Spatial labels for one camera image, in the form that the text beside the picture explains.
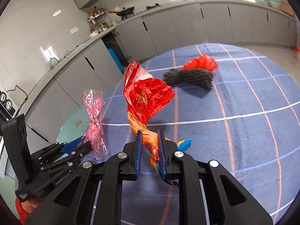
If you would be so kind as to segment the person's left hand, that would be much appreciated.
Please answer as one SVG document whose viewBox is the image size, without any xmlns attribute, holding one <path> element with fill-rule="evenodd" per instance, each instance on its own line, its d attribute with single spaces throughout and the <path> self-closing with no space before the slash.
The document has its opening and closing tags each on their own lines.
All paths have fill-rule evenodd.
<svg viewBox="0 0 300 225">
<path fill-rule="evenodd" d="M 21 202 L 18 198 L 15 200 L 16 211 L 19 215 L 19 222 L 25 224 L 27 217 L 40 205 L 43 201 L 37 198 L 30 198 Z"/>
</svg>

